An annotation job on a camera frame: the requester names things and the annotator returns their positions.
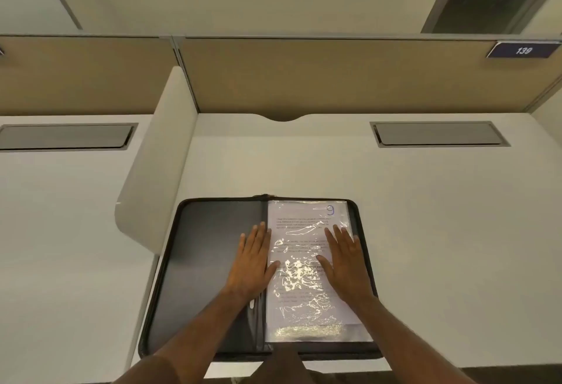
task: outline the person's right arm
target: person's right arm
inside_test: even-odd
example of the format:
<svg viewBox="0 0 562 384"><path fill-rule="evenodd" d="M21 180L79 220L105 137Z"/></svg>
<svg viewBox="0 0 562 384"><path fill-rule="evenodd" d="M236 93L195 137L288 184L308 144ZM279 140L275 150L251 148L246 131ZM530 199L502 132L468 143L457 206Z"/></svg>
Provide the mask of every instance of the person's right arm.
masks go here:
<svg viewBox="0 0 562 384"><path fill-rule="evenodd" d="M325 233L333 265L321 255L317 258L328 281L365 325L397 378L403 384L474 384L373 295L357 236L352 239L345 228L340 231L336 225L334 234L327 228Z"/></svg>

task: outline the sleeve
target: sleeve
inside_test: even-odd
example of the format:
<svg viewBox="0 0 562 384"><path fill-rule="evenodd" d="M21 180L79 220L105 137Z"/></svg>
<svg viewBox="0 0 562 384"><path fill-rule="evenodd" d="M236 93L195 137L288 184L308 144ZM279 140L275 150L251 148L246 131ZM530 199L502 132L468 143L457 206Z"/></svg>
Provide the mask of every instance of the sleeve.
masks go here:
<svg viewBox="0 0 562 384"><path fill-rule="evenodd" d="M174 367L164 358L147 356L114 384L181 384Z"/></svg>

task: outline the black folder edge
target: black folder edge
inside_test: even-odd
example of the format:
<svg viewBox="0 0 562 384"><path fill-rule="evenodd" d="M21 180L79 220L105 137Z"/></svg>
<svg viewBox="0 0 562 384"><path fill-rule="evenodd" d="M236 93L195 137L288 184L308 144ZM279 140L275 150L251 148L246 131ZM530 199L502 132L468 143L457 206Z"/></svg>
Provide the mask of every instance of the black folder edge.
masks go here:
<svg viewBox="0 0 562 384"><path fill-rule="evenodd" d="M160 289L164 281L164 275L166 274L166 268L168 261L170 259L170 253L172 252L172 246L174 244L174 239L176 232L178 230L179 221L181 218L181 211L189 203L194 202L206 202L206 201L262 201L264 203L268 201L342 201L347 203L348 209L353 211L355 217L356 231L355 233L359 236L359 241L361 242L361 248L363 250L363 257L365 259L365 266L367 268L367 274L371 281L371 287L373 288L373 294L377 296L375 279L373 276L373 268L371 266L371 261L369 259L369 250L365 242L365 233L363 232L363 227L361 225L361 217L359 216L359 208L357 204L349 199L337 199L337 198L305 198L305 197L279 197L272 195L256 195L251 197L200 197L185 199L178 204L178 208L175 212L174 221L172 222L172 228L170 230L170 235L168 237L168 242L166 249L164 250L164 255L162 256L162 261L160 264L160 269L158 271L158 276L156 277L156 284L154 286L154 291L150 298L148 304L148 310L144 323L142 326L142 331L140 332L139 344L138 344L138 354L140 358L149 356L148 352L148 335L150 333L150 328L152 325L152 320L156 312L156 307L158 306L158 299L160 298ZM267 224L268 208L267 203L262 209L262 221ZM255 308L258 308L262 303L265 303L265 292L262 294L257 301ZM261 327L256 331L259 333L263 339L265 330L265 315L262 315L261 320L258 320ZM308 346L318 345L318 352L299 352L299 357L301 360L350 360L350 359L380 359L383 357L381 351L378 349L373 350L373 343L371 342L340 342L337 344L341 345L353 345L361 351L338 351L338 352L323 352L322 345L330 344L328 342L291 342L291 343L264 343L265 346L276 344L291 344L293 347L299 351L299 345L306 344ZM271 355L271 352L249 352L249 353L215 353L213 361L263 361Z"/></svg>

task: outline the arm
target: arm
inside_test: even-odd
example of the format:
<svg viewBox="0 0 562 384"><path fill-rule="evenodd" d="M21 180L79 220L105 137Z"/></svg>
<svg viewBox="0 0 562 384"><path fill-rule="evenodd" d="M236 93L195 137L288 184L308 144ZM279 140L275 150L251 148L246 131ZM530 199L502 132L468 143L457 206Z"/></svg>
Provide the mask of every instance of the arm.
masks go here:
<svg viewBox="0 0 562 384"><path fill-rule="evenodd" d="M326 228L332 262L319 255L330 284L347 302L377 343L390 367L403 384L474 384L460 369L419 338L390 313L373 295L359 238L344 228Z"/></svg>
<svg viewBox="0 0 562 384"><path fill-rule="evenodd" d="M172 365L182 384L196 384L203 380L238 313L268 285L279 265L276 261L267 270L265 268L270 239L271 230L265 231L265 223L259 228L255 225L247 239L241 234L236 259L224 288L197 317L156 352L156 357L164 358ZM156 378L146 382L160 381Z"/></svg>

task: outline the hand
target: hand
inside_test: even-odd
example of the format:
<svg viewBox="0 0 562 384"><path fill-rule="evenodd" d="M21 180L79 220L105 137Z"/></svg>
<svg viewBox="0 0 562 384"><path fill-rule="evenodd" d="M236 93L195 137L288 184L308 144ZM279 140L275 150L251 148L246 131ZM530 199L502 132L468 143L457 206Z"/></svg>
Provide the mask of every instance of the hand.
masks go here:
<svg viewBox="0 0 562 384"><path fill-rule="evenodd" d="M326 272L326 277L336 293L357 312L362 303L375 298L359 237L355 236L354 241L346 228L340 231L336 225L334 225L335 238L328 228L325 228L324 232L330 245L333 265L321 255L316 256L316 259Z"/></svg>
<svg viewBox="0 0 562 384"><path fill-rule="evenodd" d="M279 266L276 261L265 269L270 240L271 229L265 231L264 222L259 228L256 225L252 228L248 239L244 233L240 235L238 252L223 292L239 298L244 304L258 297Z"/></svg>

